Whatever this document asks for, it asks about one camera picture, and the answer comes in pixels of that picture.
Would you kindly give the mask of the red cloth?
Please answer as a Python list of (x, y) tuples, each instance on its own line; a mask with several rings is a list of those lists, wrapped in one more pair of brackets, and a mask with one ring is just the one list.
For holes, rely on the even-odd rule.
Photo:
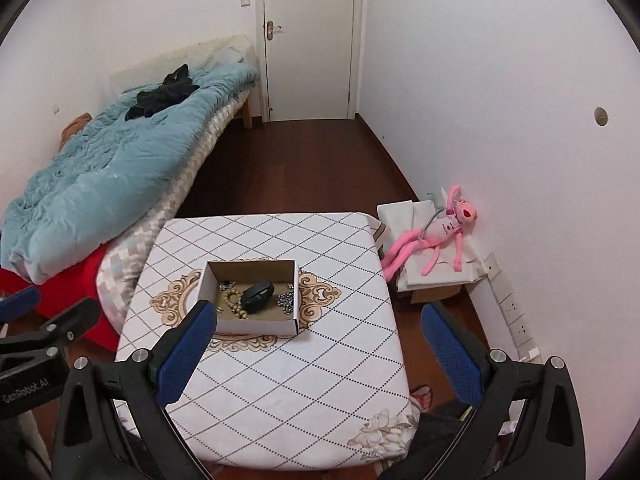
[[(16, 320), (9, 327), (9, 334), (19, 334), (23, 330), (37, 328), (47, 318), (53, 318), (85, 297), (98, 300), (96, 276), (105, 253), (106, 246), (102, 245), (81, 262), (38, 285), (40, 304), (35, 310)], [(116, 351), (119, 342), (119, 334), (107, 321), (104, 313), (100, 314), (99, 322), (84, 338), (111, 352)]]

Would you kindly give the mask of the grey checked mattress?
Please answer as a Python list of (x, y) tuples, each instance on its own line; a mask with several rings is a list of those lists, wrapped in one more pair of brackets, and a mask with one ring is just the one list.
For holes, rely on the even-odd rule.
[(213, 151), (224, 128), (248, 104), (249, 99), (250, 92), (244, 90), (213, 112), (204, 122), (201, 133), (186, 156), (186, 162), (169, 180), (160, 199), (107, 245), (96, 274), (96, 290), (104, 315), (116, 333), (122, 332), (130, 301), (157, 235), (165, 223), (175, 217), (189, 194), (198, 170)]

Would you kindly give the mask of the light blue quilt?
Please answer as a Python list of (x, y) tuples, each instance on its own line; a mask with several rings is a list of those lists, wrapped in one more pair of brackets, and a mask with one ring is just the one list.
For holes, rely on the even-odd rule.
[(151, 117), (127, 118), (127, 91), (92, 118), (6, 207), (1, 265), (42, 284), (142, 218), (188, 162), (221, 107), (259, 79), (230, 63), (193, 76), (198, 88)]

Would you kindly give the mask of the white cardboard box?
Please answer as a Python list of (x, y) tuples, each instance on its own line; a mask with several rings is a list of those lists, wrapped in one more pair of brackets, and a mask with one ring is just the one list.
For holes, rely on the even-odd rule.
[[(216, 336), (294, 337), (300, 329), (298, 278), (295, 260), (207, 261), (196, 299), (215, 307)], [(262, 280), (273, 282), (273, 296), (267, 307), (247, 314), (242, 292)]]

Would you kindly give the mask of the black smart watch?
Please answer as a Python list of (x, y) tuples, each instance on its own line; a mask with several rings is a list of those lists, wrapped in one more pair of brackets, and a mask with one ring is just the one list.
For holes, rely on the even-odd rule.
[(273, 282), (259, 281), (242, 292), (240, 305), (247, 314), (254, 314), (267, 307), (273, 293)]

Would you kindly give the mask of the pink panther plush toy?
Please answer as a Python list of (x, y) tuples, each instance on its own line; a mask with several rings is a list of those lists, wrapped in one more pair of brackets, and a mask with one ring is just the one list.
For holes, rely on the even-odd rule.
[(477, 219), (475, 206), (461, 196), (461, 186), (453, 185), (444, 208), (435, 211), (425, 226), (402, 233), (381, 260), (385, 281), (389, 283), (409, 258), (420, 250), (430, 250), (431, 259), (421, 270), (422, 276), (430, 274), (440, 256), (442, 248), (454, 240), (456, 253), (452, 270), (463, 271), (464, 234), (474, 226)]

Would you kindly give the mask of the white cloth covered box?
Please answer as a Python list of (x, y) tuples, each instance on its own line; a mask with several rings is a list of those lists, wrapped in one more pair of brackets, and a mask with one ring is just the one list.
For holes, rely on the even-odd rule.
[(439, 198), (381, 204), (376, 233), (382, 275), (398, 292), (446, 298), (487, 276), (472, 231), (478, 212), (459, 185)]

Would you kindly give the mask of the black clothes on bed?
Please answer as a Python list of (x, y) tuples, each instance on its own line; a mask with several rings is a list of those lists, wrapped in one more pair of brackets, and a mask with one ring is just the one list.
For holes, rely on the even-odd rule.
[(168, 107), (182, 103), (199, 88), (190, 77), (189, 65), (182, 64), (169, 73), (155, 89), (139, 92), (136, 104), (130, 107), (125, 119), (150, 118)]

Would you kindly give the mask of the white door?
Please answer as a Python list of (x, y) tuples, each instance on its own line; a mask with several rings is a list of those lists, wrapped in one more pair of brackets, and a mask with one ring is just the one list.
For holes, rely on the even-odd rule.
[(352, 119), (363, 0), (257, 0), (262, 117)]

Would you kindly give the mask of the white wall sockets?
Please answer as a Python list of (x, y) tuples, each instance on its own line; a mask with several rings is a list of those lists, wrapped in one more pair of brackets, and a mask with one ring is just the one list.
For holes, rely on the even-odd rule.
[(518, 359), (525, 363), (541, 363), (541, 352), (526, 320), (520, 300), (514, 292), (510, 278), (502, 270), (496, 255), (491, 252), (484, 260), (488, 283), (506, 322)]

